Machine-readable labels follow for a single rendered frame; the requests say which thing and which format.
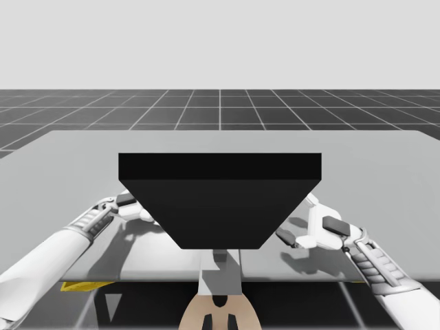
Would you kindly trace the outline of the black screen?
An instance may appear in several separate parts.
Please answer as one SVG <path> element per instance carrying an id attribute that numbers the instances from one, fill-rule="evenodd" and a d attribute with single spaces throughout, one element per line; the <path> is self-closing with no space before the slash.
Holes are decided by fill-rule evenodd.
<path id="1" fill-rule="evenodd" d="M 322 178 L 319 153 L 120 153 L 118 179 L 182 249 L 256 250 Z"/>

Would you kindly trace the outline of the tan robot part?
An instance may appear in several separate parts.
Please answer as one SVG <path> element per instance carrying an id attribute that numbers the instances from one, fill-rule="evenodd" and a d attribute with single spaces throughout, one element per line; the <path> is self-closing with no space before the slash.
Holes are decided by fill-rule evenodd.
<path id="1" fill-rule="evenodd" d="M 229 316 L 234 316 L 238 330 L 262 330 L 259 318 L 244 295 L 208 296 L 196 294 L 188 304 L 179 330 L 202 330 L 207 315 L 212 317 L 212 330 L 229 330 Z"/>

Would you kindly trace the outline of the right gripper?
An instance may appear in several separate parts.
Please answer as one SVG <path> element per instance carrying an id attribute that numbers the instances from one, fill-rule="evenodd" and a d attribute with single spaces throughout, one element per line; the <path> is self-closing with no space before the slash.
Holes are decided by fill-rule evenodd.
<path id="1" fill-rule="evenodd" d="M 324 248 L 339 250 L 342 239 L 351 234 L 350 225 L 342 220 L 340 213 L 320 204 L 319 199 L 309 193 L 301 203 L 302 211 L 309 213 L 308 235 L 295 236 L 293 232 L 278 228 L 276 236 L 291 248 Z"/>

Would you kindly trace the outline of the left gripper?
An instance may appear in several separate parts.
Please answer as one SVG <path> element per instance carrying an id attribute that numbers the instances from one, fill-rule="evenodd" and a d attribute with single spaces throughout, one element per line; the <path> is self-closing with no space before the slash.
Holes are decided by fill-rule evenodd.
<path id="1" fill-rule="evenodd" d="M 125 221 L 142 220 L 144 222 L 160 226 L 147 210 L 129 192 L 123 192 L 116 197 L 118 214 Z"/>

